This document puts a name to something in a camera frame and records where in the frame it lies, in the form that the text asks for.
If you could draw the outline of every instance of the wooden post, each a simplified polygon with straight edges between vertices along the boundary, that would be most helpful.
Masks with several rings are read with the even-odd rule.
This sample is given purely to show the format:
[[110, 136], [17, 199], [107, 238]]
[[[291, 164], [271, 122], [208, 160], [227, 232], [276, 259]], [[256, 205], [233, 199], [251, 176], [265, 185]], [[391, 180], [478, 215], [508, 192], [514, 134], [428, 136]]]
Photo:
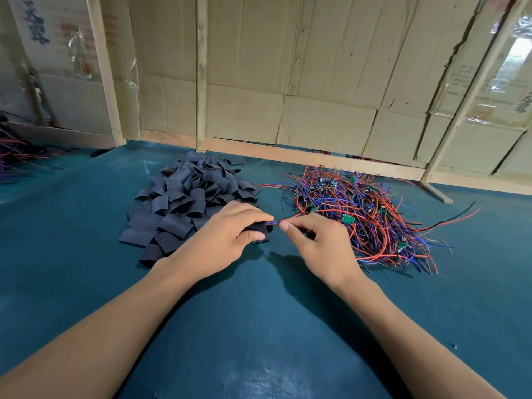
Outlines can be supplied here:
[[100, 5], [100, 0], [87, 0], [87, 7], [89, 9], [90, 25], [93, 27], [94, 45], [96, 46], [96, 55], [102, 76], [103, 91], [105, 93], [109, 121], [111, 122], [114, 146], [118, 147], [124, 145], [126, 142], [122, 136], [122, 126], [120, 125], [120, 115], [118, 114], [113, 72], [111, 70], [107, 40], [105, 39], [105, 28], [103, 26], [102, 6]]
[[196, 151], [205, 151], [207, 121], [207, 0], [196, 0]]
[[478, 68], [478, 71], [475, 74], [471, 86], [469, 86], [469, 89], [464, 95], [464, 98], [462, 99], [458, 110], [454, 114], [453, 120], [451, 120], [449, 127], [447, 128], [447, 131], [443, 136], [442, 141], [439, 143], [439, 146], [436, 149], [434, 156], [430, 160], [429, 166], [421, 177], [420, 183], [422, 187], [434, 194], [438, 199], [440, 199], [444, 203], [452, 203], [453, 201], [449, 199], [446, 195], [438, 191], [436, 188], [428, 184], [430, 181], [430, 175], [436, 170], [436, 168], [442, 161], [443, 155], [451, 145], [451, 141], [456, 135], [458, 127], [466, 118], [466, 115], [469, 112], [469, 108], [475, 101], [475, 98], [477, 97], [478, 93], [482, 90], [489, 71], [495, 64], [499, 53], [501, 52], [504, 44], [506, 43], [507, 37], [510, 35], [510, 32], [514, 28], [518, 19], [521, 17], [523, 9], [525, 8], [528, 2], [529, 0], [516, 0], [514, 5], [508, 12], [508, 15], [506, 16], [503, 25], [499, 29], [498, 33], [495, 35], [495, 40], [493, 41], [488, 52], [485, 54], [484, 59], [482, 60], [482, 63]]

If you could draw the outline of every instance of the person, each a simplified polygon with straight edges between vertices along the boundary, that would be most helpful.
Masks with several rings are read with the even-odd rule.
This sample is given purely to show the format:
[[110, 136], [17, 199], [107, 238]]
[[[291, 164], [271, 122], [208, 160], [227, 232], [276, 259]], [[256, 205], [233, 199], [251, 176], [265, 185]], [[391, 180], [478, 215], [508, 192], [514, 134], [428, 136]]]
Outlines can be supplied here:
[[[157, 261], [143, 279], [4, 375], [0, 397], [112, 398], [181, 296], [236, 261], [250, 242], [265, 237], [243, 231], [245, 227], [272, 220], [249, 204], [230, 202], [181, 248]], [[314, 240], [298, 227], [313, 231]], [[280, 228], [309, 269], [368, 326], [414, 398], [504, 397], [366, 277], [342, 224], [313, 213], [282, 221]]]

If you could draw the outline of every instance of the black wire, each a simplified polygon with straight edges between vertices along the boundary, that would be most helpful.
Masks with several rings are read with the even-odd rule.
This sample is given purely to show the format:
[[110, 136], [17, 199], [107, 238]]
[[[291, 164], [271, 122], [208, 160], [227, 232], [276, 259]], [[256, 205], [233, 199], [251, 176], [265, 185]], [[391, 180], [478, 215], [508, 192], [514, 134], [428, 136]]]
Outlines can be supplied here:
[[14, 114], [14, 113], [11, 113], [11, 112], [8, 112], [8, 111], [3, 111], [3, 110], [1, 110], [1, 109], [0, 109], [0, 112], [2, 112], [2, 113], [7, 113], [8, 115], [18, 117], [19, 119], [25, 120], [25, 121], [27, 121], [27, 122], [29, 122], [29, 123], [33, 123], [33, 120], [28, 120], [28, 119], [26, 119], [25, 117], [18, 116], [18, 115]]
[[460, 217], [462, 214], [465, 214], [470, 208], [473, 207], [473, 205], [474, 205], [475, 203], [476, 203], [476, 201], [474, 201], [473, 203], [471, 203], [471, 205], [470, 205], [468, 208], [466, 208], [464, 211], [462, 211], [460, 214], [457, 214], [457, 215], [455, 215], [454, 217], [449, 218], [448, 220], [440, 221], [440, 222], [434, 224], [433, 226], [426, 227], [426, 228], [421, 228], [421, 229], [419, 229], [418, 231], [427, 231], [427, 230], [429, 230], [429, 229], [431, 229], [431, 228], [437, 227], [437, 226], [440, 225], [440, 224], [443, 224], [444, 222], [452, 221], [452, 220], [454, 220], [455, 218]]

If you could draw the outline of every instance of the tangled wires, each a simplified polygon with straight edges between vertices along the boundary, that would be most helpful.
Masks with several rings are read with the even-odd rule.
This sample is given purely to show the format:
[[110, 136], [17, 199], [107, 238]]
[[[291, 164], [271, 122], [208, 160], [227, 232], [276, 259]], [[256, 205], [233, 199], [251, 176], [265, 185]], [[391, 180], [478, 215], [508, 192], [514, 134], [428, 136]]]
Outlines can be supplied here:
[[22, 140], [9, 128], [0, 116], [0, 183], [13, 183], [17, 175], [29, 174], [30, 171], [17, 167], [25, 163], [33, 167], [58, 169], [58, 167], [44, 167], [30, 162], [36, 158], [51, 158], [62, 153], [49, 153], [44, 147], [34, 146]]
[[440, 221], [430, 227], [421, 227], [421, 223], [409, 221], [398, 213], [399, 207], [407, 206], [393, 200], [388, 190], [375, 177], [357, 172], [329, 171], [324, 167], [306, 167], [301, 177], [286, 175], [294, 182], [260, 185], [267, 188], [291, 190], [293, 199], [283, 200], [292, 206], [297, 215], [316, 212], [331, 220], [342, 222], [349, 232], [351, 247], [362, 266], [380, 264], [392, 270], [413, 265], [419, 272], [437, 273], [436, 265], [430, 256], [430, 246], [451, 249], [441, 239], [430, 239], [429, 230], [456, 221], [464, 220], [476, 214], [463, 213]]

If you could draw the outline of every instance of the blue table surface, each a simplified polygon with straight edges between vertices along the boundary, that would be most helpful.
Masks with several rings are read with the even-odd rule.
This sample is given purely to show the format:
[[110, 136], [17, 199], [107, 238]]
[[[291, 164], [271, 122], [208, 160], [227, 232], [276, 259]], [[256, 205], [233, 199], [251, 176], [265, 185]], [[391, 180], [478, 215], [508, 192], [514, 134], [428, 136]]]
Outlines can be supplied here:
[[[65, 169], [0, 186], [0, 375], [137, 282], [142, 248], [117, 242], [150, 175], [185, 148], [131, 142]], [[286, 181], [301, 165], [246, 158], [242, 178]], [[529, 397], [532, 370], [532, 199], [438, 186], [445, 205], [390, 183], [432, 224], [473, 201], [474, 217], [437, 228], [439, 275], [369, 275], [415, 322], [509, 398]], [[280, 191], [261, 208], [282, 218]], [[279, 229], [267, 244], [196, 284], [177, 304], [117, 394], [120, 398], [388, 398], [405, 386], [368, 330], [304, 266]]]

